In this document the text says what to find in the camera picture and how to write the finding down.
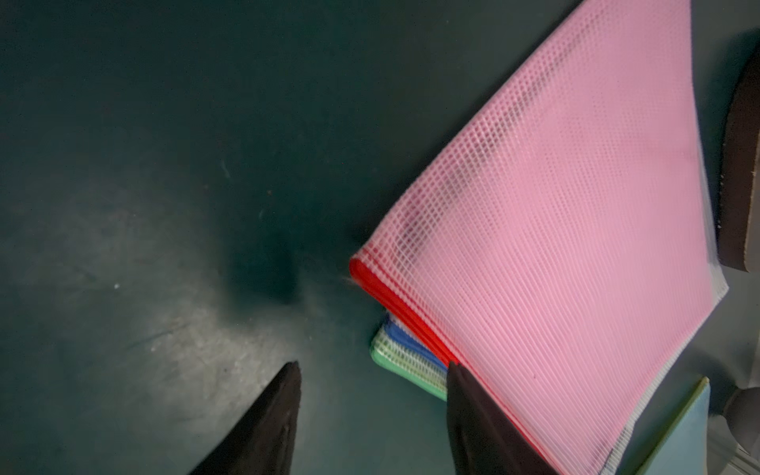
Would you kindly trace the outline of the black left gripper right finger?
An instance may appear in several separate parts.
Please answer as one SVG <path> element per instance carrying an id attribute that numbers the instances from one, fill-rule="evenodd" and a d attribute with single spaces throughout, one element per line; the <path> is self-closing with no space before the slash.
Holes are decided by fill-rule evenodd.
<path id="1" fill-rule="evenodd" d="M 446 421 L 458 474 L 553 474 L 471 372 L 451 362 Z"/>

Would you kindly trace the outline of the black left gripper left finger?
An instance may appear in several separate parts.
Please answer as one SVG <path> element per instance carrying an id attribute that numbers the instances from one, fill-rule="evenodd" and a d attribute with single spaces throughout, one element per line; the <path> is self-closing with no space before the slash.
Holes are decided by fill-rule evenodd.
<path id="1" fill-rule="evenodd" d="M 194 474 L 288 474 L 301 402 L 299 363 L 282 366 Z"/>

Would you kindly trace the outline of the pink mesh document bag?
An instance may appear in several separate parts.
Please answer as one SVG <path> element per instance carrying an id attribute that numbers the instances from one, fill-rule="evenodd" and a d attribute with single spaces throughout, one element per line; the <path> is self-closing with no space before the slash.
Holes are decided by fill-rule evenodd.
<path id="1" fill-rule="evenodd" d="M 612 474 L 726 292 L 687 1 L 585 1 L 443 149 L 351 276 L 562 474 Z"/>

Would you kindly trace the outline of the stack of coloured document bags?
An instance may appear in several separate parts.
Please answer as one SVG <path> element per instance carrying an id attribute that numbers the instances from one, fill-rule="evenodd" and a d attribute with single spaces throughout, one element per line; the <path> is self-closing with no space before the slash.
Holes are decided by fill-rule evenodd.
<path id="1" fill-rule="evenodd" d="M 712 304 L 728 292 L 716 254 L 716 229 L 706 174 L 701 176 L 703 208 L 712 283 Z M 400 321 L 388 315 L 372 340 L 370 355 L 379 366 L 407 379 L 431 395 L 447 399 L 447 369 Z M 640 474 L 707 472 L 710 380 L 704 377 L 660 430 L 657 445 L 639 466 Z"/>

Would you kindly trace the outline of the bronze scroll stand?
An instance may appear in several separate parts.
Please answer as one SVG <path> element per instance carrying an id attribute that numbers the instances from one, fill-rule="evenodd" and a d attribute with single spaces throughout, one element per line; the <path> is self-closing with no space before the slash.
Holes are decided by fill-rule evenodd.
<path id="1" fill-rule="evenodd" d="M 734 89 L 722 144 L 718 257 L 728 267 L 759 270 L 759 51 Z"/>

